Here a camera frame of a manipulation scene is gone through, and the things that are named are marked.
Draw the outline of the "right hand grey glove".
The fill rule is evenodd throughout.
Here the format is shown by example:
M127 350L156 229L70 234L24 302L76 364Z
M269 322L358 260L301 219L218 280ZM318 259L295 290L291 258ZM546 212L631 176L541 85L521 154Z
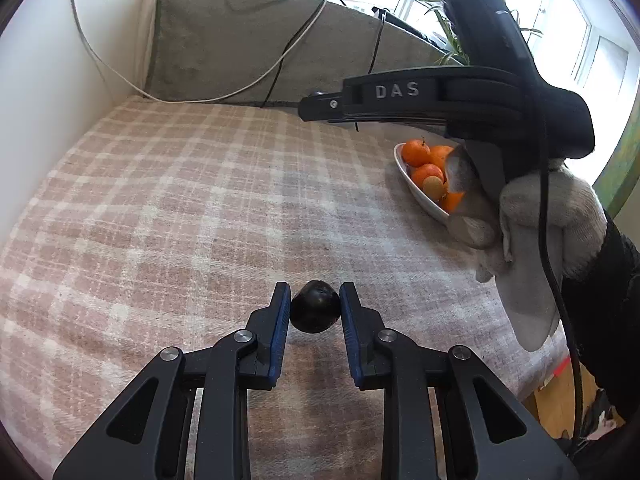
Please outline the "right hand grey glove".
M538 350L560 322L538 247L540 177L526 174L502 188L494 203L464 148L447 157L445 174L463 194L447 228L475 250L476 279L494 280L520 346ZM581 278L605 240L605 212L593 188L554 162L549 174L547 243L554 277Z

